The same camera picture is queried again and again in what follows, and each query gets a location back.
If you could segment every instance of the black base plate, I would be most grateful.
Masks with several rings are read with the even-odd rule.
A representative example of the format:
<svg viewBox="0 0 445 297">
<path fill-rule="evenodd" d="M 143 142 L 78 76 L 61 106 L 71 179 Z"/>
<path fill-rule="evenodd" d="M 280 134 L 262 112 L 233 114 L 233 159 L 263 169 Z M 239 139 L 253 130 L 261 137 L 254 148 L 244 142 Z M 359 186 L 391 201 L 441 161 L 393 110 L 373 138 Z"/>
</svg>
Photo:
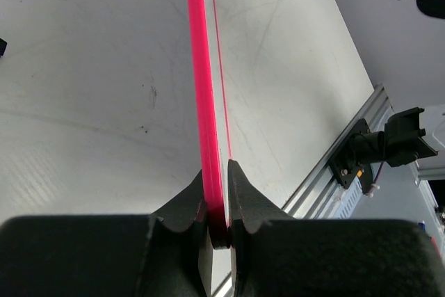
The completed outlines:
<svg viewBox="0 0 445 297">
<path fill-rule="evenodd" d="M 350 187 L 357 173 L 362 169 L 362 166 L 356 164 L 354 153 L 348 145 L 348 141 L 355 134 L 366 134 L 369 132 L 368 123 L 366 123 L 364 118 L 361 118 L 355 123 L 354 127 L 348 132 L 343 142 L 341 142 L 329 159 L 329 166 L 332 173 L 334 173 L 335 179 L 346 189 Z"/>
</svg>

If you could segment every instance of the pink line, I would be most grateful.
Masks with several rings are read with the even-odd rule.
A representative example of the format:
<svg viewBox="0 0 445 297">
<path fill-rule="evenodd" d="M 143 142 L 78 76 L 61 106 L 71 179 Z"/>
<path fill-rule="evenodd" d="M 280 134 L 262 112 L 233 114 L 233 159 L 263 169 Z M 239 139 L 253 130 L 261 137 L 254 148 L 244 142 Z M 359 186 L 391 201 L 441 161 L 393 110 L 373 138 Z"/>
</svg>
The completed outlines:
<svg viewBox="0 0 445 297">
<path fill-rule="evenodd" d="M 220 62 L 220 75 L 221 75 L 221 89 L 222 89 L 222 102 L 224 104 L 224 118 L 225 118 L 225 130 L 227 133 L 227 146 L 229 149 L 229 159 L 232 159 L 232 144 L 230 143 L 230 132 L 229 132 L 229 116 L 227 112 L 227 100 L 225 97 L 225 84 L 224 84 L 224 76 L 223 76 L 223 62 L 221 57 L 221 48 L 220 48 L 220 34 L 218 30 L 218 16 L 216 15 L 216 0 L 213 1 L 213 13 L 215 15 L 215 28 L 216 28 L 216 43 L 218 45 L 218 58 Z"/>
<path fill-rule="evenodd" d="M 209 209 L 209 232 L 214 248 L 227 247 L 227 226 L 204 0 L 188 0 L 188 15 L 200 135 L 202 181 L 204 184 L 204 199 Z"/>
</svg>

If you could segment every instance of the wire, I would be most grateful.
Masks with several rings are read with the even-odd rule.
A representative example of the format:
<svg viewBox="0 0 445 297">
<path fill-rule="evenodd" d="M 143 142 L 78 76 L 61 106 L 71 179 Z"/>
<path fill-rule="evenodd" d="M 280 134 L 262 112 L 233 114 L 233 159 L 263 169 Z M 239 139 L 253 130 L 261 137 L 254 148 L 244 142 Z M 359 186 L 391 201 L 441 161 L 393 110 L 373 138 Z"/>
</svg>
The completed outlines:
<svg viewBox="0 0 445 297">
<path fill-rule="evenodd" d="M 378 178 L 380 177 L 380 174 L 382 174 L 382 169 L 383 169 L 383 165 L 384 165 L 384 164 L 385 164 L 384 161 L 382 161 L 382 162 L 380 163 L 380 166 L 378 167 L 378 170 L 377 170 L 377 174 L 375 174 L 375 178 L 374 178 L 373 184 L 376 184 L 376 183 L 377 183 Z"/>
</svg>

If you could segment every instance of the white panel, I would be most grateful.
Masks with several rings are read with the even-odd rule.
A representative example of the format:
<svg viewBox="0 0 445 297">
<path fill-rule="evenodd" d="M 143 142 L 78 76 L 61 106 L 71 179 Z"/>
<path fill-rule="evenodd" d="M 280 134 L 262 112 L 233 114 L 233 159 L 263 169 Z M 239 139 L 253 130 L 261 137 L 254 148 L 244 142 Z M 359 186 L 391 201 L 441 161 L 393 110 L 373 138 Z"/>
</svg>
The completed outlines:
<svg viewBox="0 0 445 297">
<path fill-rule="evenodd" d="M 233 157 L 281 207 L 373 89 L 334 0 L 216 10 Z"/>
<path fill-rule="evenodd" d="M 0 0 L 0 222 L 147 213 L 200 169 L 186 0 Z"/>
</svg>

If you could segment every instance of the thin red line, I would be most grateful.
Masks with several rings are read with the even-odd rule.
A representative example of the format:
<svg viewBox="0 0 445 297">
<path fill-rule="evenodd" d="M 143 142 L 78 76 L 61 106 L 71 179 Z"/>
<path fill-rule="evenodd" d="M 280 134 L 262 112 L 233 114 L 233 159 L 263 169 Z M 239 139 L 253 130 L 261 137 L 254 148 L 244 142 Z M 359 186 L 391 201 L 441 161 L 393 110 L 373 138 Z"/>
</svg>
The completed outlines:
<svg viewBox="0 0 445 297">
<path fill-rule="evenodd" d="M 230 143 L 230 132 L 229 132 L 229 116 L 227 112 L 227 100 L 225 98 L 225 85 L 223 76 L 223 62 L 221 58 L 221 48 L 220 48 L 220 34 L 218 31 L 218 18 L 216 15 L 216 0 L 213 0 L 213 13 L 215 15 L 215 28 L 216 28 L 216 43 L 218 45 L 218 58 L 220 62 L 220 75 L 221 75 L 221 88 L 222 88 L 222 102 L 224 104 L 224 119 L 225 119 L 225 130 L 227 133 L 227 146 L 229 147 L 229 159 L 232 159 L 232 145 Z"/>
<path fill-rule="evenodd" d="M 198 132 L 204 199 L 209 210 L 209 232 L 214 248 L 227 247 L 215 102 L 211 80 L 209 41 L 204 0 L 187 0 L 191 35 Z"/>
</svg>

